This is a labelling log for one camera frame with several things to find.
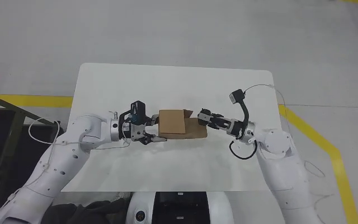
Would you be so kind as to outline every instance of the brown cardboard box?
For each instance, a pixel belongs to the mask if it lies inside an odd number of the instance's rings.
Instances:
[[[206,138],[206,126],[190,118],[191,110],[160,110],[159,136],[168,139]]]

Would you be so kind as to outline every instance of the black cable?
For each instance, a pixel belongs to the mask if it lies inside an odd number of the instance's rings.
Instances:
[[[240,157],[238,156],[231,148],[232,144],[234,144],[234,141],[231,141],[231,143],[229,144],[229,148],[230,148],[230,151],[231,153],[236,157],[236,158],[239,158],[241,160],[248,160],[249,158],[251,158],[253,155],[255,155],[256,151],[257,151],[257,142],[256,140],[254,141],[255,143],[255,149],[253,150],[253,153],[251,155],[249,155],[248,157]]]

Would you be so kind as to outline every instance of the white table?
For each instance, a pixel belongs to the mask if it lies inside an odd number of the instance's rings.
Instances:
[[[86,63],[80,68],[70,121],[85,113],[107,116],[146,103],[147,116],[159,109],[201,108],[227,118],[243,119],[228,95],[255,84],[273,84],[268,71],[221,68],[140,66]],[[281,128],[275,91],[265,86],[247,92],[250,121],[261,128]],[[149,132],[156,132],[151,127]],[[245,191],[268,190],[256,157],[239,160],[229,151],[233,138],[208,128],[205,139],[170,140],[147,146],[93,150],[64,192],[89,191]],[[120,146],[122,142],[103,145]],[[240,146],[249,155],[252,146]]]

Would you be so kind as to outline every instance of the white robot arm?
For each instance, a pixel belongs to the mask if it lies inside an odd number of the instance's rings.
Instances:
[[[0,223],[40,223],[53,199],[86,163],[90,151],[102,144],[122,138],[142,144],[166,141],[145,132],[145,126],[158,123],[157,118],[158,115],[147,117],[145,104],[140,101],[132,103],[131,109],[119,118],[117,112],[114,119],[98,115],[78,117],[41,156],[25,185],[9,196],[0,210]],[[104,133],[102,123],[106,126]]]
[[[229,147],[237,158],[243,160],[257,155],[263,177],[281,208],[286,224],[320,224],[311,199],[307,172],[291,135],[278,129],[260,130],[249,122],[242,90],[234,91],[229,97],[233,104],[238,102],[241,105],[244,121],[227,119],[202,109],[198,114],[199,123],[225,130],[237,140],[255,145],[254,152],[245,158],[232,151],[233,142]]]

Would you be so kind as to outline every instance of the yellow floor line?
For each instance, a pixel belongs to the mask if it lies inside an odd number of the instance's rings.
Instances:
[[[341,0],[343,2],[353,2],[353,3],[358,3],[358,0]]]
[[[30,95],[0,95],[0,99],[16,106],[43,106],[46,108],[70,108],[71,96],[30,96]]]
[[[345,166],[343,164],[341,152],[338,148],[332,145],[316,130],[314,130],[303,119],[298,117],[292,110],[286,108],[283,105],[279,105],[280,115],[286,118],[291,124],[296,126],[303,134],[322,148],[331,158],[333,171],[335,172],[336,182],[340,191],[343,208],[346,214],[347,224],[357,224],[358,214],[354,203],[353,193],[349,185],[349,180],[346,174]]]
[[[0,95],[0,99],[16,106],[43,106],[49,108],[70,108],[73,98],[70,96],[29,96],[29,95]],[[358,224],[358,214],[354,203],[353,193],[345,171],[341,153],[338,148],[327,141],[315,131],[309,124],[298,117],[289,108],[279,105],[281,116],[296,126],[303,134],[311,139],[320,148],[326,151],[332,162],[333,171],[340,191],[343,208],[346,214],[347,224]]]

